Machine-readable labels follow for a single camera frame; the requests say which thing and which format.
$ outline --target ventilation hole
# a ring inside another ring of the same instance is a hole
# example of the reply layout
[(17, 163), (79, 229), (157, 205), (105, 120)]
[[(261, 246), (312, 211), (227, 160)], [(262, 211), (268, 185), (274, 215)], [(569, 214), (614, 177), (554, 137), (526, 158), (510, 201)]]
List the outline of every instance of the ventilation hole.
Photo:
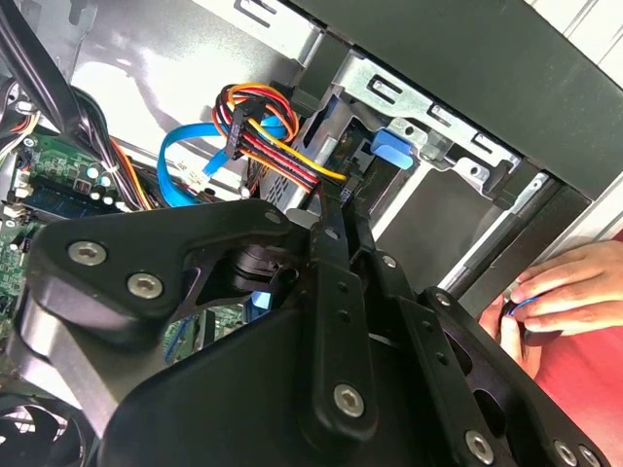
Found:
[(474, 391), (474, 398), (492, 434), (496, 438), (504, 436), (504, 432), (506, 431), (506, 418), (494, 397), (487, 391), (476, 389)]
[(448, 339), (448, 342), (450, 343), (450, 347), (452, 348), (452, 351), (457, 357), (458, 365), (462, 369), (463, 374), (465, 376), (469, 375), (471, 373), (471, 370), (474, 368), (474, 364), (471, 361), (471, 357), (465, 350), (463, 350), (463, 347), (461, 347), (458, 344), (458, 342), (453, 339), (452, 336), (446, 334), (446, 338)]

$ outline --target blue plastic tab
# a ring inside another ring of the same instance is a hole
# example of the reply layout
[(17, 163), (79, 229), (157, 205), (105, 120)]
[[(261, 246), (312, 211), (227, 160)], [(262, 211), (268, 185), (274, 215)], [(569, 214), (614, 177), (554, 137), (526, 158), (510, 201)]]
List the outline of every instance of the blue plastic tab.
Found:
[(379, 131), (375, 136), (372, 153), (403, 170), (413, 165), (411, 145), (385, 130)]

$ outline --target electronic component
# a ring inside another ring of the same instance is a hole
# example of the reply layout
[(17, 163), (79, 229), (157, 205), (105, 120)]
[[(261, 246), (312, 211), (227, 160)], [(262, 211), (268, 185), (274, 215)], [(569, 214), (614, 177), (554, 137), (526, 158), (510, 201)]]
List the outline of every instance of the electronic component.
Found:
[(118, 212), (112, 206), (93, 203), (88, 196), (72, 192), (68, 187), (52, 180), (36, 177), (31, 183), (34, 192), (23, 204), (44, 224), (59, 219), (76, 219)]
[(95, 185), (93, 188), (91, 188), (89, 196), (93, 201), (100, 201), (105, 194), (106, 189), (104, 187), (102, 187), (101, 185)]
[(109, 188), (112, 186), (113, 180), (109, 175), (102, 175), (99, 177), (99, 184), (104, 188)]
[(26, 240), (26, 234), (24, 232), (18, 233), (9, 244), (9, 249), (11, 251), (18, 251), (21, 248), (24, 240)]
[(76, 181), (74, 182), (74, 190), (78, 193), (88, 195), (89, 192), (91, 191), (91, 183), (77, 178)]
[(117, 202), (117, 199), (119, 199), (119, 196), (117, 195), (117, 192), (108, 191), (102, 197), (101, 201), (104, 204), (108, 205), (108, 206), (113, 206), (113, 205), (115, 205), (115, 202)]
[(32, 195), (32, 187), (26, 185), (25, 187), (19, 187), (15, 189), (16, 198), (28, 198)]
[(26, 214), (26, 208), (21, 204), (7, 204), (4, 206), (2, 212), (11, 219), (17, 219)]
[(87, 168), (87, 176), (92, 180), (96, 180), (100, 173), (101, 165), (94, 163)]
[(77, 169), (77, 168), (74, 168), (74, 167), (69, 167), (69, 168), (67, 169), (67, 178), (68, 178), (69, 180), (75, 180), (76, 178), (78, 178), (78, 174), (79, 174), (79, 173), (80, 173), (80, 172), (78, 171), (78, 169)]

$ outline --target screw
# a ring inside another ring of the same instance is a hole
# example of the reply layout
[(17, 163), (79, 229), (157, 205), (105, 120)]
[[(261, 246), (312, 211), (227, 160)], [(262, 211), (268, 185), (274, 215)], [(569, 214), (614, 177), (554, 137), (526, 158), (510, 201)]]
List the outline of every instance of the screw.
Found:
[(163, 292), (163, 283), (155, 275), (137, 272), (128, 279), (128, 290), (140, 299), (152, 300)]
[(396, 265), (396, 260), (394, 260), (393, 258), (391, 258), (390, 256), (383, 256), (383, 262), (385, 263), (385, 265), (388, 268), (392, 268), (394, 269), (397, 265)]
[(494, 463), (494, 450), (483, 435), (474, 430), (465, 433), (465, 442), (469, 451), (485, 465)]
[(579, 448), (584, 458), (588, 460), (589, 464), (591, 464), (591, 467), (602, 467), (600, 460), (590, 449), (586, 448), (584, 445), (580, 445)]
[(353, 418), (360, 418), (363, 415), (363, 399), (354, 387), (338, 384), (333, 390), (333, 399), (340, 412)]
[(72, 261), (84, 266), (97, 266), (106, 261), (106, 250), (92, 241), (76, 241), (67, 250)]
[(556, 448), (556, 452), (564, 460), (566, 465), (569, 465), (570, 467), (575, 467), (577, 465), (577, 458), (575, 458), (575, 454), (571, 452), (571, 449), (569, 449), (565, 443), (556, 440), (554, 442), (554, 448)]
[(442, 294), (441, 292), (437, 292), (435, 294), (435, 298), (437, 299), (437, 301), (443, 305), (443, 306), (450, 306), (450, 300), (448, 300), (448, 297), (446, 297), (444, 294)]
[(324, 232), (329, 235), (329, 237), (333, 238), (334, 240), (339, 240), (340, 239), (340, 234), (335, 232), (333, 229), (331, 229), (330, 227), (326, 228), (324, 230)]
[(268, 211), (266, 214), (264, 214), (264, 217), (266, 217), (269, 221), (275, 224), (281, 224), (281, 218), (272, 211)]

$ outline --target red wire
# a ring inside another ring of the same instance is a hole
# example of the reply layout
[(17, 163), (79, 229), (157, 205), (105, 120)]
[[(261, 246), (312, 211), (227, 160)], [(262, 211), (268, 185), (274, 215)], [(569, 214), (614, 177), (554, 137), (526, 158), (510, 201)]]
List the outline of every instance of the red wire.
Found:
[(310, 183), (318, 183), (318, 179), (315, 178), (313, 175), (311, 175), (310, 173), (306, 172), (301, 166), (297, 165), (296, 163), (290, 161), (289, 159), (285, 158), (283, 155), (281, 155), (280, 153), (278, 153), (277, 151), (274, 151), (273, 149), (269, 148), (268, 146), (263, 145), (260, 141), (258, 141), (257, 139), (255, 139), (253, 136), (251, 136), (250, 134), (244, 134), (242, 136), (245, 140), (247, 140), (249, 143), (251, 143), (251, 145), (262, 151), (263, 153), (267, 153), (269, 156), (271, 156), (273, 159), (275, 159), (277, 162), (279, 162), (282, 165), (285, 165), (286, 167), (288, 167), (291, 171), (293, 171), (294, 173), (296, 173), (297, 175), (305, 178), (307, 181), (309, 181)]
[[(228, 114), (224, 112), (225, 115), (225, 119), (228, 119)], [(225, 131), (223, 130), (223, 128), (220, 125), (220, 122), (218, 121), (218, 114), (216, 113), (215, 109), (212, 109), (212, 121), (214, 122), (214, 125), (216, 126), (216, 129), (218, 129), (218, 131), (221, 133), (221, 135), (223, 137), (227, 137), (225, 134)], [(244, 134), (242, 136), (246, 141), (248, 141), (249, 143), (251, 143), (251, 145), (256, 148), (259, 149), (260, 151), (264, 152), (264, 153), (268, 153), (271, 157), (273, 157), (277, 162), (282, 163), (283, 165), (287, 166), (291, 171), (293, 171), (294, 173), (296, 173), (297, 175), (303, 177), (305, 180), (309, 181), (310, 183), (313, 184), (317, 184), (318, 180), (317, 178), (313, 177), (312, 175), (310, 175), (308, 172), (306, 172), (302, 167), (300, 167), (299, 165), (296, 165), (295, 163), (289, 161), (287, 158), (285, 158), (284, 156), (282, 156), (280, 153), (273, 151), (271, 148), (262, 145), (260, 141), (258, 141), (257, 139), (255, 139), (253, 136), (251, 136), (250, 134)]]
[(289, 117), (293, 120), (293, 121), (298, 121), (296, 114), (294, 113), (294, 110), (292, 110), (292, 107), (290, 106), (290, 103), (283, 98), (281, 95), (272, 92), (270, 90), (264, 90), (261, 88), (244, 88), (243, 91), (247, 92), (247, 91), (253, 91), (256, 92), (258, 94), (261, 95), (266, 95), (268, 97), (272, 97), (273, 99), (278, 100), (279, 102), (281, 102), (283, 104), (283, 106), (285, 107), (285, 109), (288, 112)]

